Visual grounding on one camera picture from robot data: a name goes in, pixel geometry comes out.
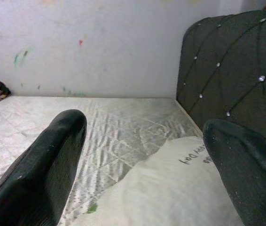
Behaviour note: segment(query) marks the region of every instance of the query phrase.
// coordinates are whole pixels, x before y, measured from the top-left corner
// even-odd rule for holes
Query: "rhinestone button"
[[[262,75],[262,76],[259,77],[258,80],[261,81],[261,82],[263,82],[265,79],[266,79],[266,77],[264,75]]]

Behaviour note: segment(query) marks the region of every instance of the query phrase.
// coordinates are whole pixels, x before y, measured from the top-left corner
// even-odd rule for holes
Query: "black tufted headboard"
[[[186,32],[177,100],[202,128],[209,119],[266,138],[266,11],[206,18]]]

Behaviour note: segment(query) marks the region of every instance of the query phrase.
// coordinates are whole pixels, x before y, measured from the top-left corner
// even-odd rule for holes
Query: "quilted fabric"
[[[8,97],[0,102],[0,177],[61,111],[81,110],[87,135],[59,225],[87,212],[102,192],[166,140],[201,136],[171,99]]]

